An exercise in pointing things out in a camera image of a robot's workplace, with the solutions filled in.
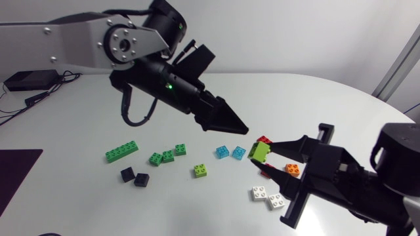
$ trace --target white lego brick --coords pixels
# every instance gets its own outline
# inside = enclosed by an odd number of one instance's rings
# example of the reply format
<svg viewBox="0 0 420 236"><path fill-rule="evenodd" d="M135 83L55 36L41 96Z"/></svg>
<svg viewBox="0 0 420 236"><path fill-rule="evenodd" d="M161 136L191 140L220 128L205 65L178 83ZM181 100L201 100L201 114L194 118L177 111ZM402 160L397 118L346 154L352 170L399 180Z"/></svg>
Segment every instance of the white lego brick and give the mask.
<svg viewBox="0 0 420 236"><path fill-rule="evenodd" d="M270 204L271 210L284 207L283 197L279 193L268 196L268 203Z"/></svg>
<svg viewBox="0 0 420 236"><path fill-rule="evenodd" d="M252 187L251 192L254 201L265 201L265 199L267 199L267 193L265 192L264 186Z"/></svg>

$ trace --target orange lego brick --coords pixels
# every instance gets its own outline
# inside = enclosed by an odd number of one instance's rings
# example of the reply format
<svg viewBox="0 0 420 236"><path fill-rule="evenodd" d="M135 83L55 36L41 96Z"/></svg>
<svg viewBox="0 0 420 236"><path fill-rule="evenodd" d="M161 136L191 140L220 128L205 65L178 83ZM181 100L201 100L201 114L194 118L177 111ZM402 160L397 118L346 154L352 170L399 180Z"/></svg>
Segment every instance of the orange lego brick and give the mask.
<svg viewBox="0 0 420 236"><path fill-rule="evenodd" d="M298 177L301 174L299 167L296 164L287 164L285 170L286 173L289 173L293 177Z"/></svg>

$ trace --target red lego brick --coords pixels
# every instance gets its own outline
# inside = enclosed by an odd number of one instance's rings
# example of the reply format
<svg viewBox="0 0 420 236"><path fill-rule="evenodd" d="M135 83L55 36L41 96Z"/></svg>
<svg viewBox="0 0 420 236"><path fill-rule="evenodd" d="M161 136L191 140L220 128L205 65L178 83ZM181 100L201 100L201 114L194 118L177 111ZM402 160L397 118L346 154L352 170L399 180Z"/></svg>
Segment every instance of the red lego brick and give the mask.
<svg viewBox="0 0 420 236"><path fill-rule="evenodd" d="M270 165L270 164L268 164L268 163L265 163L265 165L266 166L268 166L268 167L272 167L272 168L275 168L275 167L273 167L272 165ZM263 175L263 176L265 176L265 177L267 177L267 178L271 178L267 173L265 173L264 171L261 171L261 173L260 173L261 175Z"/></svg>
<svg viewBox="0 0 420 236"><path fill-rule="evenodd" d="M266 136L261 136L259 139L257 139L257 142L263 142L266 144L271 144L271 140L269 140Z"/></svg>

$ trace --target black cable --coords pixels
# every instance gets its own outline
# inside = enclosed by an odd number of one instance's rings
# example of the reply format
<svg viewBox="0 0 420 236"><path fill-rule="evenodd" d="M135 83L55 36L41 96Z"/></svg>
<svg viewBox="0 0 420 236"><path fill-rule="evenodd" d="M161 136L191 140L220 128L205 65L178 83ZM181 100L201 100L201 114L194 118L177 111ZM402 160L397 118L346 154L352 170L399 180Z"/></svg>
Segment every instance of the black cable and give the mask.
<svg viewBox="0 0 420 236"><path fill-rule="evenodd" d="M6 90L5 90L5 84L4 83L3 83L3 92L4 93L0 96L0 99L7 93Z"/></svg>
<svg viewBox="0 0 420 236"><path fill-rule="evenodd" d="M130 85L125 84L125 86L123 87L123 100L121 102L121 116L123 117L123 120L132 127L139 127L140 125L144 125L147 121L149 121L149 119L151 118L155 108L156 108L156 104L158 102L158 99L155 98L152 102L152 105L150 106L149 112L147 113L147 116L145 116L143 118L143 120L139 121L139 122L132 122L130 121L129 118L129 108L130 108L130 102L131 102L131 91L133 89L131 88Z"/></svg>
<svg viewBox="0 0 420 236"><path fill-rule="evenodd" d="M55 85L53 85L52 86L52 88L50 88L50 90L43 96L43 97L41 97L41 98L39 98L39 99L37 99L36 101L33 101L33 103L31 103L29 106L27 106L27 107L25 107L25 108L22 108L22 109L18 109L18 110L16 110L16 111L18 111L17 113L15 113L15 114L13 114L13 115L6 115L6 116L3 116L3 117L0 117L0 118L6 118L6 117L9 117L8 119L6 119L5 121L3 121L3 122L1 122L0 123L0 126L1 125L4 125L5 123L7 123L7 122L9 122L11 119L13 119L13 118L15 118L16 116L18 116L18 115L20 115L20 114L22 114L22 113L24 113L25 111L28 111L30 108L32 108L32 107L34 107L34 105L36 105L36 104L38 104L38 103L40 103L40 102L42 102L44 99L46 99L47 97L49 97L49 95L50 94L52 94L52 93L54 93L54 92L56 92L64 83L69 83L69 82L73 82L73 81L75 81L76 79L79 79L80 78L80 75L82 75L81 73L72 73L72 72L70 72L70 71L65 71L62 75L61 75L61 78L60 78L60 80L59 81L57 81L57 83L55 84ZM69 77L69 76L74 76L74 78L73 79L69 79L69 80L66 80L66 78L67 77Z"/></svg>
<svg viewBox="0 0 420 236"><path fill-rule="evenodd" d="M412 109L416 108L419 105L420 105L420 102L417 105L413 106L412 108L408 109L406 112L404 112L404 114L407 113L407 112L409 112L409 111L411 111Z"/></svg>
<svg viewBox="0 0 420 236"><path fill-rule="evenodd" d="M126 9L110 9L102 12L104 14L120 14L125 16L145 16L153 13L153 9L147 10L126 10Z"/></svg>

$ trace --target black device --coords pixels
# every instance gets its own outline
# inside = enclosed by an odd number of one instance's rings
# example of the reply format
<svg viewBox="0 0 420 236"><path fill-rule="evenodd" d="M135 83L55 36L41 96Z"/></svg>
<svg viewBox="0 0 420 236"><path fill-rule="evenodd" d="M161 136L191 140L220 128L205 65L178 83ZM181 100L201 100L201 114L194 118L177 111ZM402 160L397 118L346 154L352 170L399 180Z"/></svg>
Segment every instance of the black device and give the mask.
<svg viewBox="0 0 420 236"><path fill-rule="evenodd" d="M60 79L55 69L19 71L5 81L10 91L49 90Z"/></svg>
<svg viewBox="0 0 420 236"><path fill-rule="evenodd" d="M364 222L387 225L388 236L409 235L413 223L403 197L420 197L420 128L411 123L388 123L382 128L370 159L377 173L364 170L345 148L329 145L333 129L332 125L321 124L323 135L319 139L304 135L300 140L269 144L273 153L306 163L301 179L251 160L291 200L280 221L296 228L313 194L347 208Z"/></svg>

